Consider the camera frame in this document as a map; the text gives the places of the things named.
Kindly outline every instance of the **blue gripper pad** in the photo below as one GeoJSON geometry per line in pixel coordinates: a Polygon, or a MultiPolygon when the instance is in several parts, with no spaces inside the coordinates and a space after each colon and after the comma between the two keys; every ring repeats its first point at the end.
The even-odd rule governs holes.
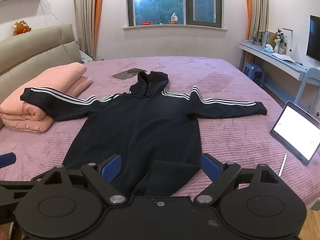
{"type": "Polygon", "coordinates": [[[14,153],[7,153],[0,155],[0,169],[11,164],[14,164],[17,160],[17,157],[14,153]]]}
{"type": "Polygon", "coordinates": [[[118,175],[120,170],[121,157],[118,155],[101,169],[101,176],[110,183],[118,175]]]}
{"type": "Polygon", "coordinates": [[[222,173],[220,166],[215,164],[204,154],[201,156],[201,169],[211,181],[215,181],[222,173]]]}

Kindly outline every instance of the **stylus pen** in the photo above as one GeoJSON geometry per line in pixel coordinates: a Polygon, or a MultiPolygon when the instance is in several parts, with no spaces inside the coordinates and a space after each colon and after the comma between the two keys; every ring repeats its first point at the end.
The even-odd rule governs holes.
{"type": "Polygon", "coordinates": [[[280,171],[279,171],[279,177],[281,176],[281,174],[282,174],[282,171],[283,171],[283,167],[284,167],[284,163],[285,163],[285,160],[287,159],[287,154],[285,154],[285,156],[284,156],[284,159],[283,159],[283,162],[282,162],[282,166],[281,166],[281,169],[280,169],[280,171]]]}

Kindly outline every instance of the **plastic bottle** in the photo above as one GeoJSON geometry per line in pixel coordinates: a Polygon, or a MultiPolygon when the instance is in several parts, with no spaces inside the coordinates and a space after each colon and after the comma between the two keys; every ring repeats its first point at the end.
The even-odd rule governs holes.
{"type": "Polygon", "coordinates": [[[171,24],[178,24],[178,16],[176,16],[176,13],[173,13],[171,16],[171,24]]]}

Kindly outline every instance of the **orange curtain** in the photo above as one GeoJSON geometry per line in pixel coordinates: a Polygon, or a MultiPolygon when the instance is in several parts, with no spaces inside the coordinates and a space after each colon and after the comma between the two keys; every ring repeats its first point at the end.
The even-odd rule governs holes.
{"type": "Polygon", "coordinates": [[[94,14],[94,37],[93,37],[94,49],[96,51],[97,51],[97,44],[98,44],[98,34],[99,34],[101,10],[102,10],[102,0],[96,0],[95,14],[94,14]]]}
{"type": "Polygon", "coordinates": [[[250,33],[250,25],[251,25],[251,13],[252,13],[252,0],[247,0],[247,8],[248,8],[248,28],[247,28],[247,39],[249,39],[250,33]]]}

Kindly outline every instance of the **teddy bear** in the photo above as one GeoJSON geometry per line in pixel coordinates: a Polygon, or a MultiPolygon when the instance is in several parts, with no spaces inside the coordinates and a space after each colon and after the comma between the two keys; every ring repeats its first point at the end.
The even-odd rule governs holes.
{"type": "Polygon", "coordinates": [[[16,35],[31,31],[31,28],[25,21],[15,22],[13,28],[16,35]]]}

